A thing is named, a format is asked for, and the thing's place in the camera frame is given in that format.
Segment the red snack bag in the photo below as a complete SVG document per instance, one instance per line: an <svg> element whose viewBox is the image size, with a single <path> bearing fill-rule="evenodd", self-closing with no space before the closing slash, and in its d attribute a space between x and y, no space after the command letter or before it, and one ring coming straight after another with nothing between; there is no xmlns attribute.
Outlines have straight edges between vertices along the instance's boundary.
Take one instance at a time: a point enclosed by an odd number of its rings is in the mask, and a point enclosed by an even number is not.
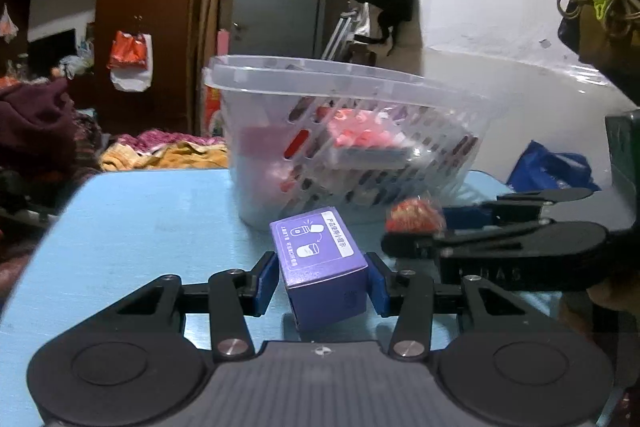
<svg viewBox="0 0 640 427"><path fill-rule="evenodd" d="M388 213L385 230L390 233L427 234L444 231L446 220L428 198L409 198L398 202Z"/></svg>

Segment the purple small box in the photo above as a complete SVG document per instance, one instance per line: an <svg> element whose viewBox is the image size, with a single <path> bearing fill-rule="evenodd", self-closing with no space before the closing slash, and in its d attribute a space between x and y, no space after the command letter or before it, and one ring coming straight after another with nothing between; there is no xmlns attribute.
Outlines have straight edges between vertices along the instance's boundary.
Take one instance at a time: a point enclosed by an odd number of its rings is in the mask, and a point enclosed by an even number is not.
<svg viewBox="0 0 640 427"><path fill-rule="evenodd" d="M269 228L300 331L366 312L368 262L335 208L273 221Z"/></svg>

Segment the red pink box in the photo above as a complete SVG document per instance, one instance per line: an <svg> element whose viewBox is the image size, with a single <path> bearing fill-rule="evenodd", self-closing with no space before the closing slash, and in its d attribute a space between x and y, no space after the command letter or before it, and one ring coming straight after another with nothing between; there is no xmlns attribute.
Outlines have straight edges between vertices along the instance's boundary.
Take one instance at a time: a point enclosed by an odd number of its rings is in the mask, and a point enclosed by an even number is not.
<svg viewBox="0 0 640 427"><path fill-rule="evenodd" d="M321 135L323 165L334 170L396 170L413 158L414 144L387 112L339 109Z"/></svg>

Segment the blue fabric bag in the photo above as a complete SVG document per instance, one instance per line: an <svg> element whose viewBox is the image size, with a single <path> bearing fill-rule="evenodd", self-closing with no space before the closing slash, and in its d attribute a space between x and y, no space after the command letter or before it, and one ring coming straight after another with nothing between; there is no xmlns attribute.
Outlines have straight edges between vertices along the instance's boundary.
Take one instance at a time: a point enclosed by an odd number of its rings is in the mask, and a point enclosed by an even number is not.
<svg viewBox="0 0 640 427"><path fill-rule="evenodd" d="M592 170L585 156L554 153L536 141L530 141L518 158L506 185L518 193L556 188L600 191L600 186L592 179Z"/></svg>

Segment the yellow patterned cloth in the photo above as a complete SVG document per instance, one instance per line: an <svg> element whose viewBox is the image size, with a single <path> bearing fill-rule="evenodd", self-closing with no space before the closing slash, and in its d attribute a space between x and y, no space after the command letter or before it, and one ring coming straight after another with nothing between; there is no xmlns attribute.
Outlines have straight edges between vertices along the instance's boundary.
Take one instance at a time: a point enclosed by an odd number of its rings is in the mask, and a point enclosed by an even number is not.
<svg viewBox="0 0 640 427"><path fill-rule="evenodd" d="M105 172L134 170L227 169L227 147L221 144L198 145L191 142L167 144L153 153L141 153L116 143L101 156Z"/></svg>

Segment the clear plastic basket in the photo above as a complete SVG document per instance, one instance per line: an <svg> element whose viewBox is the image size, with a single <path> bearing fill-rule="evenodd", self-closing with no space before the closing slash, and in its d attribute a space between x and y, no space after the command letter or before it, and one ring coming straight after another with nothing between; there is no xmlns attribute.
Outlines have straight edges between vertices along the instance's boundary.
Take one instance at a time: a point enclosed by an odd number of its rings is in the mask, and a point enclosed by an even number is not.
<svg viewBox="0 0 640 427"><path fill-rule="evenodd" d="M203 72L240 218L258 229L326 206L370 222L416 196L456 198L499 112L484 96L376 67L258 55Z"/></svg>

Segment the pink floral cloth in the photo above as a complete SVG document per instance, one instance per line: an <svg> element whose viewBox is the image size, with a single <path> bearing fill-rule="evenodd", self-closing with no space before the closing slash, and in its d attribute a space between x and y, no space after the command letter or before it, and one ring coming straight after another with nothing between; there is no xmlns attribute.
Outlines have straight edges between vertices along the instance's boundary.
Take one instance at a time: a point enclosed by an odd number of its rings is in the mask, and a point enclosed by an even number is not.
<svg viewBox="0 0 640 427"><path fill-rule="evenodd" d="M160 129L146 130L138 135L121 134L116 142L130 146L139 154L152 154L165 146L182 142L197 146L224 145L224 139L220 136L197 136Z"/></svg>

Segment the hanging brown bag cluster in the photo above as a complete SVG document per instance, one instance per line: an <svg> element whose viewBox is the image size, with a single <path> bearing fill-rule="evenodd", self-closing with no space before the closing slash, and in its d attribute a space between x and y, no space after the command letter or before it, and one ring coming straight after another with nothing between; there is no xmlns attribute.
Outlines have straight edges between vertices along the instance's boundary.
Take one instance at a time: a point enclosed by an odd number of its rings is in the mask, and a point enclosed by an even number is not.
<svg viewBox="0 0 640 427"><path fill-rule="evenodd" d="M597 69L634 103L639 102L639 0L556 0L558 37L578 60Z"/></svg>

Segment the folded metal drying rack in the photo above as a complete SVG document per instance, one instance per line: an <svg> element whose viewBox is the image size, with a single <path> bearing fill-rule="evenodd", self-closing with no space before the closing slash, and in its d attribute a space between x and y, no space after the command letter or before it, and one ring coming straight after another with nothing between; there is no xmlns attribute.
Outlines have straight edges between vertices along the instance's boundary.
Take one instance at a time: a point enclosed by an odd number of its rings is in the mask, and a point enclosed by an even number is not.
<svg viewBox="0 0 640 427"><path fill-rule="evenodd" d="M322 61L347 62L352 56L350 48L355 42L355 27L359 18L359 9L341 12L334 31L320 56Z"/></svg>

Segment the dark maroon clothes pile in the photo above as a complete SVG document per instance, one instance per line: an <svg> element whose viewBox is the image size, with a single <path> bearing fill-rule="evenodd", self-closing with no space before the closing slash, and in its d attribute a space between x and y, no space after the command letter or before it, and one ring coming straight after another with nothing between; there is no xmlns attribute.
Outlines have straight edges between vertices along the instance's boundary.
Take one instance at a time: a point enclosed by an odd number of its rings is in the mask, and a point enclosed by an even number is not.
<svg viewBox="0 0 640 427"><path fill-rule="evenodd" d="M100 173L102 131L80 113L67 80L19 82L1 89L1 207L58 211Z"/></svg>

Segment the orange white plastic bag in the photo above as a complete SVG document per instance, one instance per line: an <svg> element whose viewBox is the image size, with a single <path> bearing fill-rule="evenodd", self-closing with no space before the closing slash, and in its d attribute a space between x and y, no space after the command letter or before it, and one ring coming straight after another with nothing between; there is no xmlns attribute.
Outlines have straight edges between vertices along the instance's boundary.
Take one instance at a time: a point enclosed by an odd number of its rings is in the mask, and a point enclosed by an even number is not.
<svg viewBox="0 0 640 427"><path fill-rule="evenodd" d="M152 36L117 31L107 69L116 90L130 93L148 90L153 80Z"/></svg>

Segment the black monitor screen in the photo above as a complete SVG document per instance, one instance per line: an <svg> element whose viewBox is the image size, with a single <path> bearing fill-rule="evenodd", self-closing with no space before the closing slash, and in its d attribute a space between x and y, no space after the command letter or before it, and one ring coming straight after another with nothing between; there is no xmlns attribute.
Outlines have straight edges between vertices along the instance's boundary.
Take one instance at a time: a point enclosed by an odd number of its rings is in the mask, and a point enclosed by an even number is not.
<svg viewBox="0 0 640 427"><path fill-rule="evenodd" d="M27 45L29 72L49 77L62 58L76 54L76 32L73 29L31 41Z"/></svg>

